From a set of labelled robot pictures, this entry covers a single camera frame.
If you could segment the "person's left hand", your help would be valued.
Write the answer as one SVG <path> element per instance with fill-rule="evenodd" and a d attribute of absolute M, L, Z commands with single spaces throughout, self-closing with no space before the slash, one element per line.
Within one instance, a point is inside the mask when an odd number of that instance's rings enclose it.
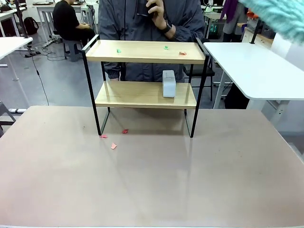
<path fill-rule="evenodd" d="M 146 7 L 148 8 L 148 13 L 152 15 L 152 21 L 155 26 L 164 30 L 167 28 L 166 20 L 164 19 L 164 3 L 163 0 L 148 0 L 146 3 Z"/>

